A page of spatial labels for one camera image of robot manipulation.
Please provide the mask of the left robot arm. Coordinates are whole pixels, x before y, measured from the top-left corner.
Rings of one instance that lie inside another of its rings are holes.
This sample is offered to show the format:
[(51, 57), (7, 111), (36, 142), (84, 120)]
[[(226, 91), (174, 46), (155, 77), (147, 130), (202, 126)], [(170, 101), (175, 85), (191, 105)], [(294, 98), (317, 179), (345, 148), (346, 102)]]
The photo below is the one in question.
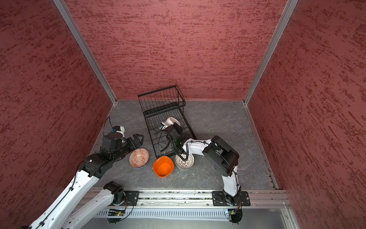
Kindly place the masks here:
[(99, 152), (91, 154), (79, 165), (70, 184), (28, 228), (80, 228), (95, 213), (108, 205), (127, 207), (128, 197), (123, 186), (111, 181), (104, 186), (96, 198), (78, 209), (75, 215), (71, 214), (84, 195), (112, 168), (115, 162), (124, 159), (126, 155), (139, 149), (143, 143), (144, 135), (140, 134), (125, 138), (122, 132), (110, 132), (103, 136)]

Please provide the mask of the red white patterned bowl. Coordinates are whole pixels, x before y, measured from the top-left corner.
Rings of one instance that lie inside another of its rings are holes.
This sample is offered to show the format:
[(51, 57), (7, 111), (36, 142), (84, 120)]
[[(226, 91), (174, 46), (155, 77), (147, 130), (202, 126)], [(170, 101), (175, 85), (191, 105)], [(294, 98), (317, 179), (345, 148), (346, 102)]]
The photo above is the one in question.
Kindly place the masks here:
[(190, 154), (186, 161), (183, 161), (178, 155), (174, 159), (175, 165), (182, 171), (190, 170), (194, 165), (194, 156)]

